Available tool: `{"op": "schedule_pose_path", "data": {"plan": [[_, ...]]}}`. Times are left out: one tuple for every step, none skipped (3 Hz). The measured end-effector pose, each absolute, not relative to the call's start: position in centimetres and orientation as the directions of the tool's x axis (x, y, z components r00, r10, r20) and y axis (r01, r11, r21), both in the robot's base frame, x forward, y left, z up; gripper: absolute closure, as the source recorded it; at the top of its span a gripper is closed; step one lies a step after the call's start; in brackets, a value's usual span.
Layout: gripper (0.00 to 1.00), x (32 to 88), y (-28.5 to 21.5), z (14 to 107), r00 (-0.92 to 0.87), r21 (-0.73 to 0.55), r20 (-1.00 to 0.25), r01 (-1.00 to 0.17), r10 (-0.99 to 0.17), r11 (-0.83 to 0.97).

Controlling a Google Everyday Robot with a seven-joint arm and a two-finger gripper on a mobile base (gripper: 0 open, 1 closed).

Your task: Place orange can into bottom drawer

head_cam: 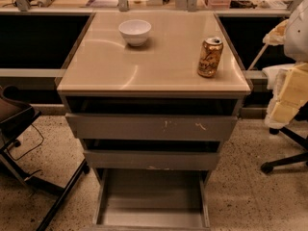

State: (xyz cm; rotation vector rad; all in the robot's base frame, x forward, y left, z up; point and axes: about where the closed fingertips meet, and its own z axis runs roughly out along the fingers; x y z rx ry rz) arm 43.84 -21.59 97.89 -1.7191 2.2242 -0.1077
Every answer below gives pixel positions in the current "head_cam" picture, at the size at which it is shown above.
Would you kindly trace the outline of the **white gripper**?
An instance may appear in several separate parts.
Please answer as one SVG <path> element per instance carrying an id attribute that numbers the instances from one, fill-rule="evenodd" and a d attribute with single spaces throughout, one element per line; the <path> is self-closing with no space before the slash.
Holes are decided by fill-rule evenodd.
<path id="1" fill-rule="evenodd" d="M 263 38 L 267 45 L 283 45 L 288 19 L 271 29 Z M 290 123 L 299 109 L 308 102 L 308 64 L 280 69 L 273 84 L 273 98 L 267 107 L 265 124 L 280 129 Z"/>

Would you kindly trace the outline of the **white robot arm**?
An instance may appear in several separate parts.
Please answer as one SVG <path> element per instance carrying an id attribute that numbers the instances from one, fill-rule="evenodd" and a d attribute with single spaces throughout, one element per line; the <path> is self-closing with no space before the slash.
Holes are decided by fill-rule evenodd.
<path id="1" fill-rule="evenodd" d="M 263 43 L 283 45 L 284 54 L 295 60 L 293 67 L 278 71 L 273 98 L 267 107 L 265 124 L 280 129 L 308 102 L 308 0 L 303 0 L 288 19 L 269 31 Z"/>

